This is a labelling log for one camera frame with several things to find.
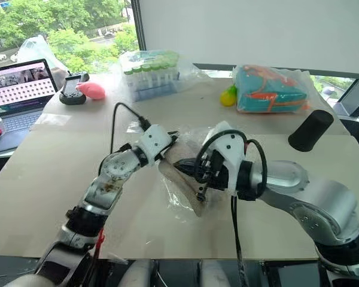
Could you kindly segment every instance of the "laptop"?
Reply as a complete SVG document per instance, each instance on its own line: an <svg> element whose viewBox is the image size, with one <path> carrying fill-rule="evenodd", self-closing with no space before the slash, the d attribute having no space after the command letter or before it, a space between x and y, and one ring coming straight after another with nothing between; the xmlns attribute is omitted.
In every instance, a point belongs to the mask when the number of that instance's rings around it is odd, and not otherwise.
<svg viewBox="0 0 359 287"><path fill-rule="evenodd" d="M45 59L0 68L0 152L18 147L56 92Z"/></svg>

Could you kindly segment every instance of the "remote controller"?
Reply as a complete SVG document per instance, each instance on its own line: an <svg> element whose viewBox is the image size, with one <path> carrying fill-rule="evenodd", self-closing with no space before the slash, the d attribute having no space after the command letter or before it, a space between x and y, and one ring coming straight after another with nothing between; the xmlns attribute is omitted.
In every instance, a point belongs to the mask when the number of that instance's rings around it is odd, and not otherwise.
<svg viewBox="0 0 359 287"><path fill-rule="evenodd" d="M60 101L65 105L82 105L86 101L86 96L76 90L76 85L88 80L89 74L87 72L80 72L66 77L64 87L60 93Z"/></svg>

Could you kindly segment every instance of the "tabletop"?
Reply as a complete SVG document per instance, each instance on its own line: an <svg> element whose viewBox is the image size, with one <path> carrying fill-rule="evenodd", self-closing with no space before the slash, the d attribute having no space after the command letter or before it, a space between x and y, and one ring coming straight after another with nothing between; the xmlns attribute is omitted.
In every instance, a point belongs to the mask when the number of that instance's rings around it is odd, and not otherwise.
<svg viewBox="0 0 359 287"><path fill-rule="evenodd" d="M238 114L219 104L231 80L215 80L182 93L132 103L122 83L98 79L103 102L65 106L58 95L0 173L0 255L40 257L96 176L108 154L113 104L129 102L152 123L167 130L193 131L221 120L243 130L263 146L268 160L293 160L309 172L348 186L358 199L359 146L335 116L311 152L298 152L287 137L303 122L301 114ZM316 98L315 108L330 110ZM115 147L133 141L133 117L117 117ZM238 224L245 258L316 258L314 244L295 219L260 200L239 201ZM235 258L229 201L197 218L186 199L157 166L146 167L124 185L107 220L101 257Z"/></svg>

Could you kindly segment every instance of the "green foliage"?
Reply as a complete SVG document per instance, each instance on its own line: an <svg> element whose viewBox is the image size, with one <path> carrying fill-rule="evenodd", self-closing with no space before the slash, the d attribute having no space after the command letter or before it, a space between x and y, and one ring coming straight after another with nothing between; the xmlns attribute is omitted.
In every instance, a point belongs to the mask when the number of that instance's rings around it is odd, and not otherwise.
<svg viewBox="0 0 359 287"><path fill-rule="evenodd" d="M338 88L342 88L343 90L347 90L349 86L351 86L352 84L352 81L346 80L344 78L337 78L337 77L323 77L322 80Z"/></svg>
<svg viewBox="0 0 359 287"><path fill-rule="evenodd" d="M85 8L92 18L91 29L125 21L122 17L123 6L118 0L85 0Z"/></svg>
<svg viewBox="0 0 359 287"><path fill-rule="evenodd" d="M71 28L78 31L92 24L85 0L49 0L43 3L44 9L51 11L55 19L49 30Z"/></svg>
<svg viewBox="0 0 359 287"><path fill-rule="evenodd" d="M0 9L0 39L6 48L14 48L42 34L71 72L98 73L120 52L138 49L131 25L124 25L111 45L90 42L83 32L126 21L122 9L118 0L11 0Z"/></svg>
<svg viewBox="0 0 359 287"><path fill-rule="evenodd" d="M53 22L42 0L12 0L5 11L0 9L0 39L6 47L21 45L26 38L49 31Z"/></svg>
<svg viewBox="0 0 359 287"><path fill-rule="evenodd" d="M137 33L134 26L123 25L123 31L116 33L114 42L121 53L138 50Z"/></svg>
<svg viewBox="0 0 359 287"><path fill-rule="evenodd" d="M106 71L108 65L116 62L118 57L114 44L104 46L90 42L82 32L75 33L72 29L51 32L48 42L54 55L71 72L100 73Z"/></svg>
<svg viewBox="0 0 359 287"><path fill-rule="evenodd" d="M316 88L316 90L321 93L323 91L323 84L321 82L319 82L317 80L317 78L315 76L310 76L312 82L314 83L314 87Z"/></svg>

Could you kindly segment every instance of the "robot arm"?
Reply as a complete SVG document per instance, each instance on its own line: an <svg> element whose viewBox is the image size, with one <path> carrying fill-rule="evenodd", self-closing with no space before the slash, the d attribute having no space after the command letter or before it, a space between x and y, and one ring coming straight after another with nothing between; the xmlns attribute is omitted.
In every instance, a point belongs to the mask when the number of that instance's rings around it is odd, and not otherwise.
<svg viewBox="0 0 359 287"><path fill-rule="evenodd" d="M20 277L8 286L27 286L29 282L32 286L80 286L92 264L89 250L119 200L123 184L138 169L152 166L176 138L176 134L152 125L135 144L126 144L105 157L98 177L73 210L66 213L68 221L38 261L35 275Z"/></svg>
<svg viewBox="0 0 359 287"><path fill-rule="evenodd" d="M310 175L290 161L268 162L266 188L259 192L264 174L262 163L245 161L239 131L235 136L229 133L215 137L224 130L231 127L226 122L218 124L206 137L196 159L174 164L203 185L200 188L203 194L197 198L204 199L210 187L242 200L263 200L299 222L314 241L327 270L359 278L359 218L354 193L336 181ZM215 141L204 149L213 137Z"/></svg>

